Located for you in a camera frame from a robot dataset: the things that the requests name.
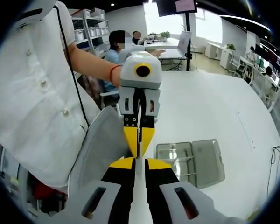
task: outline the white table surface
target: white table surface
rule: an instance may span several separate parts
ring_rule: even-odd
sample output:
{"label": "white table surface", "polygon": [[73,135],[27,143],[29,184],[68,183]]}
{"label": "white table surface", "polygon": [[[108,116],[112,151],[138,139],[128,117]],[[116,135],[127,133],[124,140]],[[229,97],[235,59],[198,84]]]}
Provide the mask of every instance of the white table surface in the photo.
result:
{"label": "white table surface", "polygon": [[[280,146],[268,110],[240,78],[203,71],[162,75],[159,118],[145,156],[153,157],[160,143],[217,139],[225,180],[202,192],[224,215],[248,218],[267,200],[272,147]],[[276,170],[277,162],[272,165],[269,191],[275,185]],[[142,223],[150,224],[147,207],[142,209],[143,213],[138,211]]]}
{"label": "white table surface", "polygon": [[168,38],[166,42],[156,42],[156,43],[151,43],[151,44],[147,44],[147,42],[150,41],[145,41],[144,42],[144,47],[146,49],[176,49],[178,46],[178,42],[179,40],[175,39],[175,38]]}
{"label": "white table surface", "polygon": [[158,59],[186,59],[186,57],[182,56],[178,49],[167,49]]}

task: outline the ceiling light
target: ceiling light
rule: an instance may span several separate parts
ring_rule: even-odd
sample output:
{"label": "ceiling light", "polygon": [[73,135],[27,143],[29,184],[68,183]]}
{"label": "ceiling light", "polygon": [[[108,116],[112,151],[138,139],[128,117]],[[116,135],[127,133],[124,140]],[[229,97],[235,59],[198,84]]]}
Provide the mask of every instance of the ceiling light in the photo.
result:
{"label": "ceiling light", "polygon": [[233,16],[233,15],[219,15],[220,17],[226,17],[226,18],[233,18],[233,19],[238,19],[238,20],[244,20],[244,21],[247,21],[247,22],[251,22],[251,23],[254,23],[264,29],[267,29],[268,31],[271,31],[268,27],[258,23],[258,22],[255,22],[253,20],[249,20],[249,19],[245,19],[245,18],[242,18],[242,17],[237,17],[237,16]]}

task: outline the computer monitor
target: computer monitor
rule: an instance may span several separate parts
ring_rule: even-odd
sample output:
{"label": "computer monitor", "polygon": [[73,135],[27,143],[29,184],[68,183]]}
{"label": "computer monitor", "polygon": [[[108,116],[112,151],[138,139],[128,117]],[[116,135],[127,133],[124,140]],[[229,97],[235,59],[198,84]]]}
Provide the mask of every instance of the computer monitor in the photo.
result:
{"label": "computer monitor", "polygon": [[188,52],[188,46],[190,45],[191,36],[192,33],[189,31],[182,31],[181,33],[177,49],[179,50],[182,56],[185,56]]}
{"label": "computer monitor", "polygon": [[156,0],[159,16],[196,13],[196,0]]}

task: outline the white storage box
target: white storage box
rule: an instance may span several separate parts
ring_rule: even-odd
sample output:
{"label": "white storage box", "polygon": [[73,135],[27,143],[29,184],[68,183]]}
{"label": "white storage box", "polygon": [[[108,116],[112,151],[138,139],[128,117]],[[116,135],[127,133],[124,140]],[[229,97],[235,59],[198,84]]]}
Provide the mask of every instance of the white storage box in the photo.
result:
{"label": "white storage box", "polygon": [[83,11],[85,11],[85,15],[87,18],[90,18],[90,10],[88,9],[68,9],[70,15],[72,17],[82,17],[83,16]]}
{"label": "white storage box", "polygon": [[98,18],[98,19],[105,19],[105,11],[99,8],[93,8],[91,10],[91,17]]}

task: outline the slot opening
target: slot opening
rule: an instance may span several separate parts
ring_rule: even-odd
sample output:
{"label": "slot opening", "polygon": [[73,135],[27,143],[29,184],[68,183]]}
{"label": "slot opening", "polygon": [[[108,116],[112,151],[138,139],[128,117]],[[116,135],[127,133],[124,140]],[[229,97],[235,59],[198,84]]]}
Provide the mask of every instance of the slot opening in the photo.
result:
{"label": "slot opening", "polygon": [[179,200],[181,200],[188,219],[191,220],[197,217],[199,215],[198,210],[186,191],[183,188],[175,188],[174,191],[176,192]]}
{"label": "slot opening", "polygon": [[101,200],[103,194],[105,193],[106,188],[98,188],[95,190],[94,194],[91,196],[91,198],[88,200],[86,206],[84,207],[82,211],[82,216],[92,219],[93,212],[98,206],[99,201]]}

